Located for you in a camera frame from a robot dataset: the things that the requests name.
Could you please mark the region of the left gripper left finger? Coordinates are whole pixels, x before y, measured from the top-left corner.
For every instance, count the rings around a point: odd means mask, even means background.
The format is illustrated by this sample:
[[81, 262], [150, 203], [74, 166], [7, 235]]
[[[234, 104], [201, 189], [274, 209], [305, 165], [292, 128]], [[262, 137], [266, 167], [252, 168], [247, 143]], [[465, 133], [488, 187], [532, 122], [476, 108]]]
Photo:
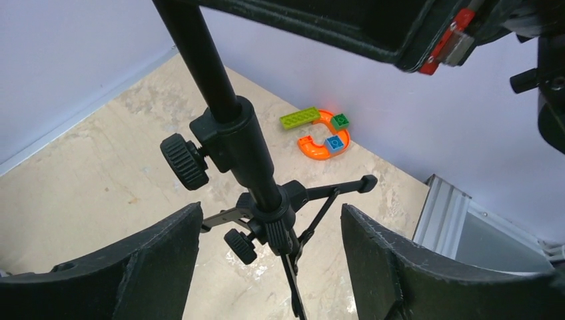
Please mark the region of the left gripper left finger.
[[1, 279], [2, 319], [181, 319], [203, 212], [191, 203], [48, 273]]

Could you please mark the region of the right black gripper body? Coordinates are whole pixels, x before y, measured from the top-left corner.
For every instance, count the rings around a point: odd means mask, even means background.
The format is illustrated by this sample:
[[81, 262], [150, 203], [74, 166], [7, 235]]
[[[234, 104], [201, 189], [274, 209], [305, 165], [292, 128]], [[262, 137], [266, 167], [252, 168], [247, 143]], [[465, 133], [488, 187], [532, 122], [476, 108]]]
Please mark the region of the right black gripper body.
[[545, 142], [564, 153], [564, 1], [485, 1], [471, 35], [479, 45], [514, 34], [537, 41], [536, 66], [511, 76], [516, 94], [538, 90], [537, 127]]

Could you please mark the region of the black tripod shock-mount stand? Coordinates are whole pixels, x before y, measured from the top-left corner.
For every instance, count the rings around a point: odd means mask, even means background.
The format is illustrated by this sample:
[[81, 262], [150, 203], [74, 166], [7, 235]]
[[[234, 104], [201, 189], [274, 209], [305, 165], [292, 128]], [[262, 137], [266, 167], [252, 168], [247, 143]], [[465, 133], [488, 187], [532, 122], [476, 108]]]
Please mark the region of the black tripod shock-mount stand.
[[256, 258], [255, 243], [268, 245], [281, 258], [294, 316], [306, 317], [296, 274], [304, 246], [339, 195], [368, 193], [373, 175], [357, 181], [306, 188], [298, 181], [278, 185], [274, 165], [252, 103], [236, 95], [201, 10], [186, 1], [155, 1], [161, 19], [188, 67], [207, 108], [192, 121], [194, 141], [175, 133], [161, 143], [167, 163], [188, 190], [209, 182], [206, 158], [231, 172], [245, 188], [232, 209], [206, 218], [203, 233], [233, 222], [224, 240], [246, 265]]

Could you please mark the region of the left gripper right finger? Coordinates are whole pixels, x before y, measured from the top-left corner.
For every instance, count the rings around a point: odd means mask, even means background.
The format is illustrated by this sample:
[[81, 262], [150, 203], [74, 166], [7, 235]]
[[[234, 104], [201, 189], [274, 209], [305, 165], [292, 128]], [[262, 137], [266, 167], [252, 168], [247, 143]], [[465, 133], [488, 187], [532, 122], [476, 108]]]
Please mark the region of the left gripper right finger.
[[353, 205], [342, 242], [360, 319], [563, 319], [564, 270], [513, 275], [439, 255]]

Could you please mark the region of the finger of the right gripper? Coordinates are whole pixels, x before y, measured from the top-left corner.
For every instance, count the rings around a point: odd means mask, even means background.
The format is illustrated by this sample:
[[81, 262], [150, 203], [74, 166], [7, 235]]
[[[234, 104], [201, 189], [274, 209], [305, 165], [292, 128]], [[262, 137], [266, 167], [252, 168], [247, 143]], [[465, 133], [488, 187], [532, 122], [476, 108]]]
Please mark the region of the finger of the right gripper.
[[469, 1], [189, 1], [413, 73], [433, 60], [475, 11]]

